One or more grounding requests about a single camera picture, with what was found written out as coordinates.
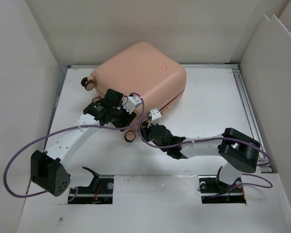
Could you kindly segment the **pink suitcase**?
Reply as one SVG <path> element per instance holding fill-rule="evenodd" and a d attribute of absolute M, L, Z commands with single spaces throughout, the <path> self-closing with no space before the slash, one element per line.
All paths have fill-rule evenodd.
<path fill-rule="evenodd" d="M 132 142 L 136 137 L 136 122 L 146 118 L 152 109 L 166 113 L 182 97 L 186 78 L 181 64 L 153 45 L 138 42 L 96 67 L 89 77 L 82 79 L 81 85 L 87 91 L 96 90 L 98 96 L 92 102 L 105 97 L 108 89 L 142 98 L 142 106 L 134 110 L 137 116 L 132 126 L 124 130 L 124 139 Z"/>

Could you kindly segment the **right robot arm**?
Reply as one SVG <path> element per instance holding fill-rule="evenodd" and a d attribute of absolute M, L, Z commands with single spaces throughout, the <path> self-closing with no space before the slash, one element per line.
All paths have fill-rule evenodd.
<path fill-rule="evenodd" d="M 174 136 L 163 125 L 143 123 L 138 126 L 138 133 L 144 142 L 153 143 L 173 159 L 224 158 L 226 164 L 219 168 L 214 179 L 214 185 L 221 193 L 236 185 L 242 174 L 256 172 L 260 143 L 234 128 L 226 128 L 222 135 L 193 139 Z"/>

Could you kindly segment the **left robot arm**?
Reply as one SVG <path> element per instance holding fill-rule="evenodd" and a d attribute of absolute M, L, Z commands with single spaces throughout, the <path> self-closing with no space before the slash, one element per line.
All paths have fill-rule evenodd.
<path fill-rule="evenodd" d="M 60 196 L 71 181 L 65 166 L 78 149 L 99 129 L 129 129 L 137 116 L 134 110 L 142 104 L 137 94 L 125 96 L 108 89 L 105 97 L 83 110 L 75 126 L 53 146 L 31 155 L 31 181 L 53 196 Z"/>

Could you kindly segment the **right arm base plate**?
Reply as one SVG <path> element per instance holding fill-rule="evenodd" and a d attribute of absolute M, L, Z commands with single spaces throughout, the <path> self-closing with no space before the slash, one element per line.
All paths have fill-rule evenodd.
<path fill-rule="evenodd" d="M 240 178 L 231 185 L 219 181 L 215 176 L 199 176 L 198 180 L 202 204 L 246 204 Z"/>

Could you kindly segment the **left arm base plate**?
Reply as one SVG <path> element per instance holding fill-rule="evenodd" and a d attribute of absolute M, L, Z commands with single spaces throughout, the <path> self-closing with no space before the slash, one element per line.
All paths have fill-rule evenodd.
<path fill-rule="evenodd" d="M 114 176 L 102 176 L 94 191 L 86 187 L 69 190 L 67 204 L 93 204 L 103 205 L 113 203 Z"/>

